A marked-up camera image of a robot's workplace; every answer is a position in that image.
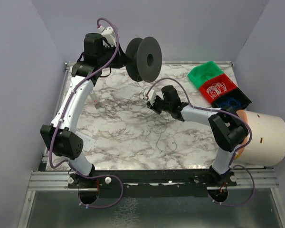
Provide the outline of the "green plastic bin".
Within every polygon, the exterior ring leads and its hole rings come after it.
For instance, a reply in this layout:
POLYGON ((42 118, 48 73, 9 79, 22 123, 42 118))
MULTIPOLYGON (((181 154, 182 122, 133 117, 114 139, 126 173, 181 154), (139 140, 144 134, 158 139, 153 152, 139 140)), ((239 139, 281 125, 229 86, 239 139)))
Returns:
POLYGON ((218 65, 209 61, 194 67, 187 75, 193 85, 199 89, 206 81, 223 74, 218 65))

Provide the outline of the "red plastic bin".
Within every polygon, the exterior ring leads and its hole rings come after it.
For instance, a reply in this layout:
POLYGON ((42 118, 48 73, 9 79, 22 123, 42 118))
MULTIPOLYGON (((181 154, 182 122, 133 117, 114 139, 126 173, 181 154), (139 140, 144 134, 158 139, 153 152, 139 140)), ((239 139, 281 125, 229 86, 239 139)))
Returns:
POLYGON ((199 91, 209 103, 212 103, 219 96, 224 95, 235 88, 237 88, 237 85, 223 73, 206 81, 199 88, 199 91))

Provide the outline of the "large white cylinder bucket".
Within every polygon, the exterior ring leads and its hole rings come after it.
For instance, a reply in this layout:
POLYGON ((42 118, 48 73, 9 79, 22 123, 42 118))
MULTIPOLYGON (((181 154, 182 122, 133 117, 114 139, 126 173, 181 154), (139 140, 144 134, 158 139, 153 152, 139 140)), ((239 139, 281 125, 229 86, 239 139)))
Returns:
POLYGON ((285 157, 285 122, 282 118, 238 110, 252 130, 252 141, 240 149, 235 161, 259 166, 274 166, 285 157))

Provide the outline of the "aluminium frame rail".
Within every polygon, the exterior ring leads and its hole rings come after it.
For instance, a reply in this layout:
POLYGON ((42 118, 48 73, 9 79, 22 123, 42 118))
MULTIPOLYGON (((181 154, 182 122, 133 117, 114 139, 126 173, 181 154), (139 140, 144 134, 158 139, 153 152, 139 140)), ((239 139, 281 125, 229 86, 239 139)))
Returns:
POLYGON ((67 189, 67 172, 47 171, 47 162, 48 151, 44 147, 38 167, 30 172, 26 195, 17 224, 18 228, 26 228, 28 226, 38 191, 60 191, 67 189))

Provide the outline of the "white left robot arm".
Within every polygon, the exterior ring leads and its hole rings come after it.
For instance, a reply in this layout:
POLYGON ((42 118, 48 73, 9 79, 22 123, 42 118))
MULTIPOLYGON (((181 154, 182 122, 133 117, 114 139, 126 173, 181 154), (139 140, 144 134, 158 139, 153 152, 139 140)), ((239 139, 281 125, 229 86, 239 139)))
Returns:
POLYGON ((49 151, 49 164, 53 169, 62 163, 83 176, 91 176, 94 165, 82 153, 83 140, 76 135, 76 127, 87 97, 93 91, 104 68, 124 66, 123 52, 117 34, 86 34, 84 51, 72 67, 72 78, 64 101, 49 125, 40 129, 49 151))

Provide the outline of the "black plastic bin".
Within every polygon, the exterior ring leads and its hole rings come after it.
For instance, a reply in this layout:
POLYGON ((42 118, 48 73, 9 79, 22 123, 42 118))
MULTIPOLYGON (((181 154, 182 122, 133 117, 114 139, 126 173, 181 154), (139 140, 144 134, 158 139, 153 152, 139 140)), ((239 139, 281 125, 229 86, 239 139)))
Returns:
POLYGON ((224 95, 216 98, 211 106, 214 108, 222 108, 223 106, 232 106, 236 111, 246 109, 250 104, 251 100, 241 91, 240 88, 235 88, 224 95))

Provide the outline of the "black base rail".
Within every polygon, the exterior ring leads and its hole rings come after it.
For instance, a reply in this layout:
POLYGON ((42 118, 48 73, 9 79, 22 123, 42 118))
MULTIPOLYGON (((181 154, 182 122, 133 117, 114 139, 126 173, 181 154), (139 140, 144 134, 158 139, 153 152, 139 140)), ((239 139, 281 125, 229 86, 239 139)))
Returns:
POLYGON ((101 198, 115 199, 120 196, 207 197, 209 190, 237 185, 233 172, 218 180, 207 169, 94 171, 93 175, 93 178, 87 179, 71 173, 68 188, 87 196, 98 195, 101 198))

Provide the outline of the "white paper label packet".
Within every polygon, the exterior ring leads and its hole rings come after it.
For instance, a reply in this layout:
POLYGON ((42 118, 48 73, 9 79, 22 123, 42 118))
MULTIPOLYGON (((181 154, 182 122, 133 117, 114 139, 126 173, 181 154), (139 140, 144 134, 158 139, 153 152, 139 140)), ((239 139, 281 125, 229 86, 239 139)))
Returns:
POLYGON ((82 137, 83 142, 84 142, 84 146, 83 146, 84 151, 89 152, 96 147, 95 139, 93 139, 89 136, 86 136, 86 135, 82 135, 81 137, 82 137))

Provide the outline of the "black cable spool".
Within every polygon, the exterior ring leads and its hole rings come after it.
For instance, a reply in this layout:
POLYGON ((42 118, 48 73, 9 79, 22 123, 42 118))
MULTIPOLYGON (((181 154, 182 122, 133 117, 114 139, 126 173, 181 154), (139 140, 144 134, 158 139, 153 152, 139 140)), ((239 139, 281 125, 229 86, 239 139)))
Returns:
POLYGON ((157 79, 162 67, 162 51, 155 38, 132 39, 125 54, 130 59, 125 65, 126 71, 133 81, 151 83, 157 79))

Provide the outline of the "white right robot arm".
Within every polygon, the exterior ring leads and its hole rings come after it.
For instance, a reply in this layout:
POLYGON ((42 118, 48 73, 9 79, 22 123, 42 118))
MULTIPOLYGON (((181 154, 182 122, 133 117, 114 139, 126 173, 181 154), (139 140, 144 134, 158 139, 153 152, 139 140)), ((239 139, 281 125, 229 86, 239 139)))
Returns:
POLYGON ((157 114, 168 112, 172 118, 182 122, 195 122, 209 126, 218 145, 217 155, 210 166, 210 171, 217 175, 227 173, 236 151, 251 134, 250 127, 231 106, 225 106, 222 109, 193 106, 190 102, 182 102, 176 89, 171 85, 163 87, 161 92, 163 98, 152 89, 144 95, 148 108, 157 114))

